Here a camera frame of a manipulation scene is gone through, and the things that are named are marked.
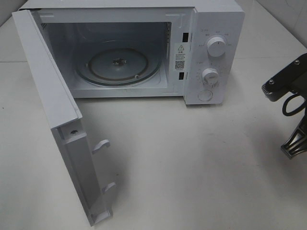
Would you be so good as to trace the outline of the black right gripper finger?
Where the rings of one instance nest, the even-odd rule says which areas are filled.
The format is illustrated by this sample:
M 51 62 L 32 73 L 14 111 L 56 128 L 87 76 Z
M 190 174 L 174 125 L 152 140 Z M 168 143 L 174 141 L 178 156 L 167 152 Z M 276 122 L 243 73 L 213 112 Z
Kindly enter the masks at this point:
M 292 159 L 307 152 L 307 118 L 303 117 L 290 138 L 281 145 L 284 154 Z

